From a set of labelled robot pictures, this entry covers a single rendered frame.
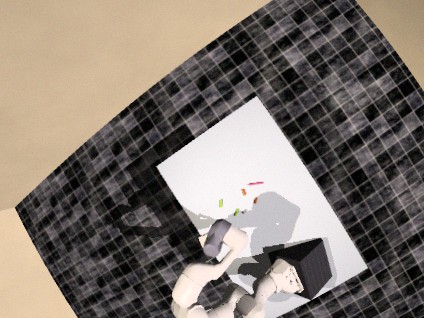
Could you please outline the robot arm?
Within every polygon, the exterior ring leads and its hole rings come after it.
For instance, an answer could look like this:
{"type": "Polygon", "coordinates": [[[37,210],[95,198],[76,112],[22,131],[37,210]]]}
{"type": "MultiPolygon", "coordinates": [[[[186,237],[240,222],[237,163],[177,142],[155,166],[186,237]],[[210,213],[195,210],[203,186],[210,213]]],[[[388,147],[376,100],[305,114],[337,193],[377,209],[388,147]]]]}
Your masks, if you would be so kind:
{"type": "Polygon", "coordinates": [[[230,251],[219,263],[192,262],[186,267],[172,291],[171,307],[176,318],[234,318],[234,310],[243,318],[264,318],[265,302],[270,295],[280,291],[285,294],[301,293],[304,290],[294,266],[278,259],[253,282],[253,294],[231,283],[225,288],[226,296],[220,302],[204,309],[197,302],[202,288],[209,281],[218,279],[249,241],[245,231],[225,219],[215,222],[208,234],[199,236],[204,253],[211,258],[218,256],[222,243],[230,247],[230,251]]]}

